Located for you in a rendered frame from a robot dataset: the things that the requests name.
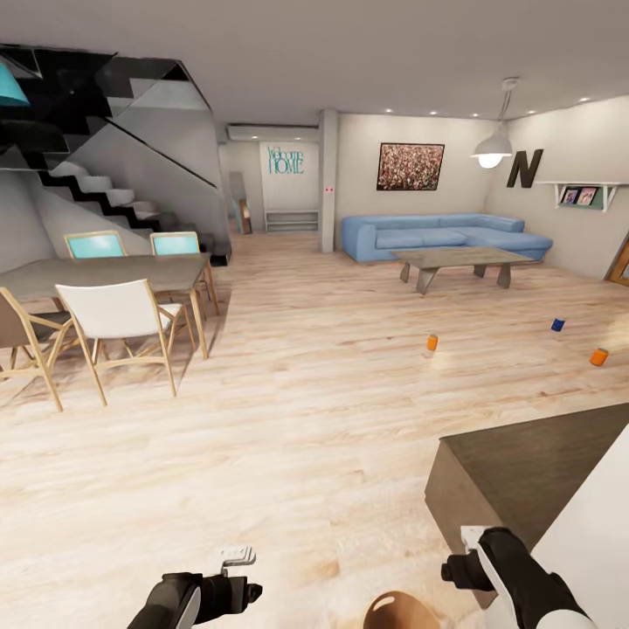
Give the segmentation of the trash can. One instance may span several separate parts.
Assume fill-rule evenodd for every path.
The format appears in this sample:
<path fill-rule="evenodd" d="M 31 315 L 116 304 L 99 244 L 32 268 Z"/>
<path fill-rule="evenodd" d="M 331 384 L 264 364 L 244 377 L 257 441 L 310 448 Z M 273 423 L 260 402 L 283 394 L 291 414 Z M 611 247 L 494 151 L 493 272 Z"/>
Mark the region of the trash can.
<path fill-rule="evenodd" d="M 392 600 L 387 601 L 388 598 Z M 371 602 L 361 629 L 443 629 L 443 627 L 429 607 L 418 598 L 406 591 L 390 590 L 378 595 Z"/>

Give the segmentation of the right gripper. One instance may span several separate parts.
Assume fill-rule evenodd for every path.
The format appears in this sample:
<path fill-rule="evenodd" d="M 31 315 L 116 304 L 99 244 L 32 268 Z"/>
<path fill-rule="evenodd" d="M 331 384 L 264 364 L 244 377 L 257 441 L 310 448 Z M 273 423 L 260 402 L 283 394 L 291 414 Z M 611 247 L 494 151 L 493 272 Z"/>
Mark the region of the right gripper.
<path fill-rule="evenodd" d="M 491 591 L 496 587 L 483 581 L 478 574 L 473 559 L 474 550 L 465 555 L 449 555 L 441 564 L 441 576 L 445 581 L 454 581 L 455 587 L 461 590 Z"/>

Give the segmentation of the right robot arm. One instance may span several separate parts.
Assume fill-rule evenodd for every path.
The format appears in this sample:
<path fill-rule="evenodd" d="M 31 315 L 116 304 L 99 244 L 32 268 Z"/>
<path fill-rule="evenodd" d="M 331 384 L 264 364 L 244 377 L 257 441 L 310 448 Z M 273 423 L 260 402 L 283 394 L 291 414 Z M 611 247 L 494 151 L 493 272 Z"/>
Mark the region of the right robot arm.
<path fill-rule="evenodd" d="M 504 527 L 460 527 L 465 555 L 449 555 L 441 576 L 461 590 L 496 589 L 520 629 L 600 629 L 569 587 L 547 574 Z"/>

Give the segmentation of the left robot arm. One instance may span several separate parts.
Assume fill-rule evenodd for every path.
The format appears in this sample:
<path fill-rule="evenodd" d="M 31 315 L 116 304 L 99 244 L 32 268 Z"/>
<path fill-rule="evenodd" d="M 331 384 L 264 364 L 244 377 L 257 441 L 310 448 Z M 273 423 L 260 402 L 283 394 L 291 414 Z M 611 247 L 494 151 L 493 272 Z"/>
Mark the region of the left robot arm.
<path fill-rule="evenodd" d="M 208 577 L 188 571 L 163 574 L 128 629 L 191 629 L 223 614 L 244 612 L 262 596 L 263 587 L 248 584 L 247 576 L 229 576 L 227 567 L 247 566 L 256 559 L 253 547 L 220 547 Z"/>

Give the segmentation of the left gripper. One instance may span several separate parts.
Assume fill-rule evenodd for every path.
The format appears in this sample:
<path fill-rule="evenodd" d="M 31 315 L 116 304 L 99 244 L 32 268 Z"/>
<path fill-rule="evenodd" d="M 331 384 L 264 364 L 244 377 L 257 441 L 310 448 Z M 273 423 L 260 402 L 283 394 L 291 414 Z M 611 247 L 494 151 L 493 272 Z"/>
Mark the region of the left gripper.
<path fill-rule="evenodd" d="M 240 614 L 263 594 L 261 585 L 247 583 L 247 576 L 209 576 L 215 586 L 213 608 L 205 620 L 220 618 L 223 614 Z"/>

